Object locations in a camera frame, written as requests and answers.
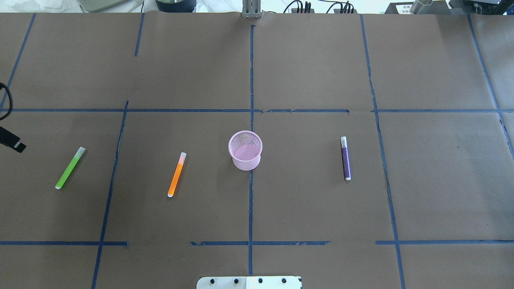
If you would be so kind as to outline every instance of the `metal cylinder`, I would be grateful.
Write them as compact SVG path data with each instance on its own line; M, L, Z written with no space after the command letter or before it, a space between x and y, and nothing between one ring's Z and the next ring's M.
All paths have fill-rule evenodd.
M413 14L425 14L432 5L432 0L415 0L411 7Z

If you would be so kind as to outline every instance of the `pen holder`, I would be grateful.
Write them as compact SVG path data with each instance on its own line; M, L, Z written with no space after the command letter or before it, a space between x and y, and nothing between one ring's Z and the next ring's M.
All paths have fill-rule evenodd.
M251 131L237 132L228 142L228 152L238 169L253 170L261 161L261 138Z

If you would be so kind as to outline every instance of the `white marker cap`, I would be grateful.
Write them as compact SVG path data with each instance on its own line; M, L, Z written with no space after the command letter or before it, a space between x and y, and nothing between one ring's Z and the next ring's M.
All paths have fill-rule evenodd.
M348 147L348 143L346 143L346 137L342 136L341 137L341 148L346 148L346 147Z

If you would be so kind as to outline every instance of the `blue painter's tape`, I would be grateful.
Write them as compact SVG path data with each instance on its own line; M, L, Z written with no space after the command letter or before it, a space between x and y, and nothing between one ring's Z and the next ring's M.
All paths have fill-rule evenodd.
M330 241L252 241L252 246L324 246ZM247 246L247 241L202 241L190 242L191 246Z
M25 49L25 45L27 44L27 40L29 39L30 31L32 30L32 25L34 24L35 13L32 14L32 19L30 20L29 27L27 28L27 33L25 33L25 38L23 39L22 46L20 47L20 51L18 52L18 57L14 63L14 66L11 71L11 76L9 77L9 81L7 82L7 86L10 87L12 83L12 79L14 78L14 74L16 73L16 69L18 68L18 64L20 63L20 59L22 58L23 50ZM2 97L2 101L0 102L0 109L4 107L5 100L7 98L7 91L4 92L4 96Z
M249 113L246 109L129 109L130 113Z
M253 275L253 170L250 171L248 205L248 276Z
M93 272L93 282L91 283L91 289L95 289L95 287L96 287L96 281L97 281L97 277L98 277L98 269L100 267L100 259L102 258L102 249L103 249L104 239L105 239L105 230L107 228L107 220L109 218L109 210L111 207L111 199L113 196L113 189L114 189L114 178L116 176L116 170L118 168L118 159L120 156L121 139L123 137L123 130L125 129L125 121L126 121L126 117L127 117L128 107L129 107L129 102L127 101L125 103L123 119L121 120L120 135L118 137L118 146L116 148L116 156L114 158L113 173L111 175L111 184L109 186L109 194L107 195L107 204L105 205L105 213L103 215L102 232L100 233L100 244L98 246L97 260L96 260L96 264L95 264L95 271Z
M123 109L14 109L14 112L79 112L79 113L122 113ZM127 112L130 113L249 113L247 109L129 109Z
M253 131L253 29L255 25L250 26L250 130Z
M144 23L144 13L141 13L141 22L139 22L139 33L137 34L136 51L134 52L134 57L137 57L137 54L139 54L139 42L141 42L141 33L143 32L143 23Z
M505 139L507 141L507 145L510 150L510 156L514 160L514 148L512 147L512 141L510 140L509 132L507 131L507 127L505 126L505 121L503 121L503 116L500 111L500 106L498 105L498 99L496 97L496 93L491 84L491 79L489 77L489 73L487 72L487 68L485 67L484 58L482 57L482 52L480 51L479 43L476 40L475 29L473 28L473 21L471 20L471 15L468 14L468 23L469 29L471 30L471 36L473 37L473 43L475 44L476 52L479 55L480 64L482 66L482 70L484 71L485 79L487 81L487 86L489 87L489 91L491 91L492 100L494 102L494 107L498 111L498 117L500 119L500 123L503 129L503 134L505 135Z
M497 113L496 110L378 110L379 113Z
M248 246L247 241L202 241L190 242L191 246Z
M24 113L122 113L122 109L13 109Z
M90 241L0 241L5 246L98 246L100 242Z
M261 113L350 113L345 109L317 109L317 110L267 110Z
M129 243L128 242L103 242L103 245L104 246L124 246L124 247L129 247Z
M366 54L366 63L368 65L368 77L370 79L370 89L371 89L371 94L373 96L373 108L374 108L374 112L375 112L375 121L376 121L376 125L377 125L378 141L380 144L380 153L382 155L382 166L384 169L385 181L387 182L387 193L388 193L388 197L389 197L389 212L391 215L391 224L393 225L394 241L396 243L395 244L396 260L398 262L398 272L400 275L400 284L401 284L401 289L405 289L406 288L405 287L405 278L403 276L403 265L402 265L402 261L401 261L400 245L398 244L398 231L396 229L396 218L394 215L393 197L391 195L391 185L389 183L389 174L388 174L388 170L387 170L386 153L384 151L384 146L383 146L383 141L382 141L382 131L380 130L380 120L378 117L377 99L376 99L375 89L373 88L373 82L372 82L372 78L371 78L370 54L368 51L368 41L366 40L366 29L364 27L364 17L362 14L360 15L360 24L361 24L361 28L362 28L362 39L364 42L364 52Z
M330 241L253 241L254 246L324 246Z
M376 241L376 245L395 245L395 241ZM411 240L398 241L400 245L453 245L453 244L513 244L514 240Z

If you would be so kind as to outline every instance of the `black cable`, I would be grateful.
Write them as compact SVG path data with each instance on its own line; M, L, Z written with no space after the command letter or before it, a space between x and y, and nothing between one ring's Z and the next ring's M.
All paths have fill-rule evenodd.
M11 95L11 91L9 90L9 88L5 84L0 82L0 91L2 90L2 88L4 88L5 91L7 91L7 96L9 97L9 109L7 110L7 113L3 117L0 117L0 120L5 119L6 117L8 117L12 113L12 95Z
M337 5L337 4L340 4L340 5L341 5L341 10L343 10L343 3L342 3L342 2L335 2L334 4L332 4L332 5L328 8L328 10L325 12L325 14L328 14L328 13L330 12L330 9L332 9L332 7L333 7L334 5Z
M344 8L343 10L339 10L339 13L344 13L346 14L346 10L348 10L348 13L350 12L350 2L346 2L346 4L344 4Z
M300 11L303 10L303 3L300 0L294 0L293 2L289 3L289 5L287 5L286 9L284 9L283 13L285 13L287 11L287 8L289 8L289 6L293 5L295 2L300 3L299 5L301 5L301 8L298 7L298 13L300 13Z

